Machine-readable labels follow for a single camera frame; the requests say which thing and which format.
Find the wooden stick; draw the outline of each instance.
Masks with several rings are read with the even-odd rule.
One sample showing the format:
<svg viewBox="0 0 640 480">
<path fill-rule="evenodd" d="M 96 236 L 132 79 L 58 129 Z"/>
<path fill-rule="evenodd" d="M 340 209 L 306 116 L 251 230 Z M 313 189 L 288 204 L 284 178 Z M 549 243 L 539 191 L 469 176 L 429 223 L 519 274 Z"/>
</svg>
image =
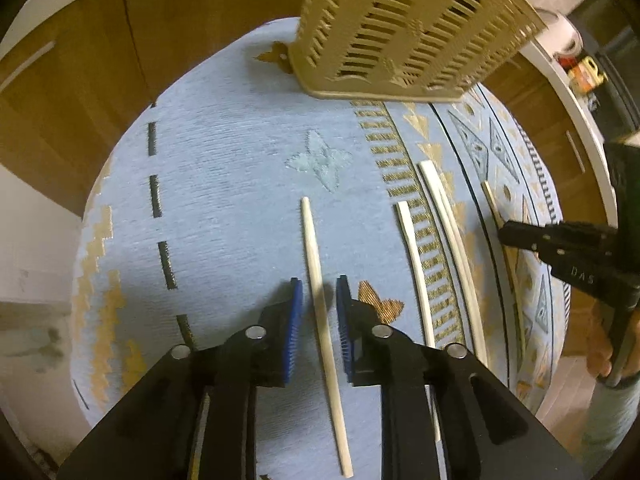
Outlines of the wooden stick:
<svg viewBox="0 0 640 480">
<path fill-rule="evenodd" d="M 335 443 L 338 447 L 342 475 L 345 478 L 351 478 L 353 476 L 353 466 L 351 465 L 347 429 L 344 425 L 344 413 L 342 412 L 342 402 L 340 401 L 338 373 L 335 370 L 334 347 L 331 343 L 324 290 L 322 289 L 322 270 L 320 268 L 318 242 L 316 241 L 316 229 L 311 215 L 311 204 L 306 196 L 302 199 L 302 219 L 305 227 L 306 266 L 311 282 L 311 293 L 314 298 L 320 355 L 324 370 L 324 381 L 329 396 L 331 420 L 334 425 Z"/>
<path fill-rule="evenodd" d="M 449 239 L 453 260 L 458 269 L 460 276 L 460 285 L 462 286 L 462 294 L 465 297 L 466 310 L 469 315 L 469 325 L 471 326 L 471 335 L 474 340 L 474 351 L 478 360 L 488 367 L 486 344 L 484 341 L 484 331 L 482 330 L 482 316 L 480 315 L 480 307 L 478 305 L 478 297 L 476 296 L 476 288 L 474 286 L 469 260 L 466 256 L 465 246 L 462 243 L 462 236 L 458 229 L 455 216 L 449 199 L 444 191 L 442 181 L 438 176 L 433 162 L 424 160 L 418 164 L 422 176 L 424 177 L 427 187 L 433 201 L 438 210 L 438 215 L 442 221 L 447 238 Z"/>
<path fill-rule="evenodd" d="M 494 192 L 491 190 L 489 183 L 485 180 L 482 183 L 482 190 L 484 191 L 484 196 L 486 197 L 487 202 L 489 203 L 489 208 L 491 209 L 491 213 L 494 216 L 495 224 L 498 226 L 498 229 L 504 225 L 504 219 L 500 215 L 500 211 L 498 211 L 498 203 L 495 201 Z M 515 295 L 513 300 L 516 303 L 516 313 L 518 314 L 518 330 L 520 331 L 520 352 L 524 356 L 526 352 L 526 344 L 525 344 L 525 330 L 524 330 L 524 313 L 522 311 L 522 295 L 520 293 L 520 285 L 518 284 L 518 274 L 516 269 L 516 257 L 514 257 L 514 252 L 517 255 L 517 249 L 514 250 L 512 247 L 502 246 L 502 252 L 504 253 L 504 259 L 507 263 L 507 276 L 509 278 L 509 282 L 511 285 L 511 290 Z"/>
<path fill-rule="evenodd" d="M 418 252 L 418 243 L 415 241 L 414 222 L 411 220 L 411 212 L 406 201 L 398 202 L 398 217 L 404 240 L 409 249 L 409 258 L 411 266 L 414 270 L 415 288 L 418 290 L 418 306 L 420 307 L 420 318 L 422 319 L 422 331 L 424 332 L 424 342 L 431 348 L 436 348 L 436 339 L 433 335 L 433 321 L 431 320 L 431 306 L 429 305 L 429 297 L 427 295 L 427 285 L 424 281 L 424 271 L 422 270 L 422 262 L 420 253 Z M 440 424 L 438 423 L 438 415 L 436 412 L 435 402 L 431 403 L 431 418 L 433 419 L 433 433 L 436 442 L 441 440 Z"/>
</svg>

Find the basket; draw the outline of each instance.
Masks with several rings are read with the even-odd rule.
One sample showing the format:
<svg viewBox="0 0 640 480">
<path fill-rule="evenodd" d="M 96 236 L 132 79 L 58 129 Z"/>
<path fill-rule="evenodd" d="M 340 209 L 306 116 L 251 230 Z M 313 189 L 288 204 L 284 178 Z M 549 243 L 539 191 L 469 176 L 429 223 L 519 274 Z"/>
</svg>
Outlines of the basket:
<svg viewBox="0 0 640 480">
<path fill-rule="evenodd" d="M 455 101 L 544 26 L 526 0 L 304 0 L 289 59 L 316 97 Z"/>
</svg>

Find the person's arm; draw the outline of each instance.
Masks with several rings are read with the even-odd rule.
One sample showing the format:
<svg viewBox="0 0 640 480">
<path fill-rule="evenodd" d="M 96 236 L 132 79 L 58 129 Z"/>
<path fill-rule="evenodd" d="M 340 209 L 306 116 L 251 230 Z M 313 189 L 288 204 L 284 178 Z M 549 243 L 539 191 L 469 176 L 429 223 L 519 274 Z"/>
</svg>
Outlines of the person's arm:
<svg viewBox="0 0 640 480">
<path fill-rule="evenodd" d="M 580 456 L 587 478 L 593 477 L 622 442 L 638 415 L 640 403 L 640 312 L 631 319 L 636 344 L 623 370 L 623 380 L 617 388 L 607 388 L 598 382 L 591 397 L 587 423 L 582 435 Z M 611 372 L 613 348 L 602 327 L 599 311 L 594 311 L 588 341 L 587 368 L 594 377 L 606 377 Z"/>
</svg>

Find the wooden cabinet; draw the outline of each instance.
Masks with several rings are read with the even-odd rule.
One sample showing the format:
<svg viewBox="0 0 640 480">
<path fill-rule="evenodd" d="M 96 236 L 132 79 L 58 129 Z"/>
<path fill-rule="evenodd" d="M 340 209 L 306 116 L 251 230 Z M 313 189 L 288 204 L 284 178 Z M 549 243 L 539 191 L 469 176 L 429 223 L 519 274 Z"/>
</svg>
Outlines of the wooden cabinet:
<svg viewBox="0 0 640 480">
<path fill-rule="evenodd" d="M 483 84 L 520 123 L 553 178 L 567 221 L 606 224 L 600 189 L 584 145 L 549 81 L 521 54 Z M 584 354 L 594 299 L 572 290 L 564 354 Z"/>
<path fill-rule="evenodd" d="M 261 24 L 299 16 L 302 0 L 126 0 L 153 97 Z"/>
<path fill-rule="evenodd" d="M 76 0 L 0 60 L 0 164 L 81 215 L 150 103 L 124 0 Z"/>
</svg>

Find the table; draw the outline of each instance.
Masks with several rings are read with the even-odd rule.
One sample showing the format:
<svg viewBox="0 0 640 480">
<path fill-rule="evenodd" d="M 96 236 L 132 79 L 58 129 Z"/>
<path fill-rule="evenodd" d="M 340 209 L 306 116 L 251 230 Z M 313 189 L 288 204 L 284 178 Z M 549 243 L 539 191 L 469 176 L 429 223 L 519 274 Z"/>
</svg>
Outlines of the table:
<svg viewBox="0 0 640 480">
<path fill-rule="evenodd" d="M 473 349 L 470 306 L 420 160 L 436 166 L 462 234 L 489 367 L 534 412 L 560 356 L 569 291 L 534 254 L 506 257 L 498 243 L 495 214 L 545 224 L 561 212 L 535 148 L 495 97 L 477 86 L 452 105 L 313 99 L 283 47 L 296 23 L 268 23 L 205 60 L 113 150 L 86 207 L 74 269 L 72 379 L 96 424 L 181 342 L 176 315 L 188 314 L 200 348 L 220 344 L 296 276 L 306 304 L 297 364 L 289 387 L 258 393 L 258 474 L 282 480 L 313 470 L 337 479 L 302 196 L 314 211 L 338 370 L 332 287 L 340 274 L 383 311 L 401 302 L 392 324 L 424 341 L 400 200 L 411 207 L 436 345 Z M 378 390 L 339 376 L 354 471 L 378 478 Z"/>
</svg>

